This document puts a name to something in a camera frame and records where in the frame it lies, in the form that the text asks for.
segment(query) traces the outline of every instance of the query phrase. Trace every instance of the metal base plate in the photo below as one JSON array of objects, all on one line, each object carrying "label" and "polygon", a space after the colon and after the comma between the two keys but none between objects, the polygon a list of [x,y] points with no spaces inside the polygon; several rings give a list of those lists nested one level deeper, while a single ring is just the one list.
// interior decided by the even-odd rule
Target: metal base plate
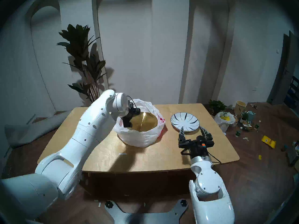
[{"label": "metal base plate", "polygon": [[121,211],[113,201],[105,203],[105,209],[114,219],[115,224],[178,224],[187,208],[187,201],[180,199],[167,213],[130,214]]}]

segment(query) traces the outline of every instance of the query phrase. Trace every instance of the screw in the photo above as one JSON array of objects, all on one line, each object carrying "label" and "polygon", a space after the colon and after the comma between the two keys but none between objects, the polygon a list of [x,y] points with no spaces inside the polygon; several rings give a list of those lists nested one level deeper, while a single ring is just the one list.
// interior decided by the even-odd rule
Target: screw
[{"label": "screw", "polygon": [[186,207],[187,206],[187,201],[185,199],[181,200],[181,206]]},{"label": "screw", "polygon": [[105,206],[110,209],[113,207],[113,203],[111,201],[106,201]]}]

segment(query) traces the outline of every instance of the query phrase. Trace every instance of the striped plate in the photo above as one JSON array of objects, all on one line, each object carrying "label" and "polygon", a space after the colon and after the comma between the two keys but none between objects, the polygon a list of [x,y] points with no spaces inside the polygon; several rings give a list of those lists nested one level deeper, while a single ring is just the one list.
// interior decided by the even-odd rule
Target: striped plate
[{"label": "striped plate", "polygon": [[171,124],[178,130],[184,127],[184,132],[191,132],[199,127],[199,120],[192,114],[178,112],[170,118]]}]

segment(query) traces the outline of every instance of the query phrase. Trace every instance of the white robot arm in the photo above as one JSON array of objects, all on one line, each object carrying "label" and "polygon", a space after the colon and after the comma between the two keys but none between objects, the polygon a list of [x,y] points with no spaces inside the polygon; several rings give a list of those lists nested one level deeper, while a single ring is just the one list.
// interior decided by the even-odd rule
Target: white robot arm
[{"label": "white robot arm", "polygon": [[[195,221],[202,223],[233,224],[235,215],[230,197],[222,178],[212,170],[213,163],[210,160],[208,147],[214,145],[212,135],[200,127],[202,136],[196,140],[186,140],[184,127],[179,133],[179,147],[184,148],[182,155],[191,157],[191,170],[196,175],[196,180],[189,182],[189,191],[193,205]],[[200,201],[212,194],[218,194],[217,200]]]},{"label": "white robot arm", "polygon": [[140,109],[133,108],[124,93],[104,91],[81,116],[63,149],[44,158],[34,174],[2,180],[6,192],[29,219],[39,216],[58,197],[68,199],[81,179],[85,161],[110,133],[117,117],[129,126],[130,118],[138,113]]}]

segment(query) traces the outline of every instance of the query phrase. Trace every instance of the table top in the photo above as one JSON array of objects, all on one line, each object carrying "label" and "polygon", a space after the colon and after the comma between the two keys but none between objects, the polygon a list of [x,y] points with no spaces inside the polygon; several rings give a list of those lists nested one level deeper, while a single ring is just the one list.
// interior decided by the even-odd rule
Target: table top
[{"label": "table top", "polygon": [[[178,147],[178,130],[170,122],[177,112],[188,112],[209,131],[215,145],[208,151],[222,163],[239,160],[239,156],[219,126],[202,104],[155,105],[166,120],[164,129],[156,142],[147,148],[138,148],[123,143],[115,131],[93,150],[86,160],[83,171],[87,172],[144,172],[190,168],[190,157],[182,156]],[[58,128],[44,149],[37,163],[46,156],[62,149],[75,132],[80,117],[87,108],[74,108]],[[195,140],[201,135],[200,129],[185,133],[186,139]]]}]

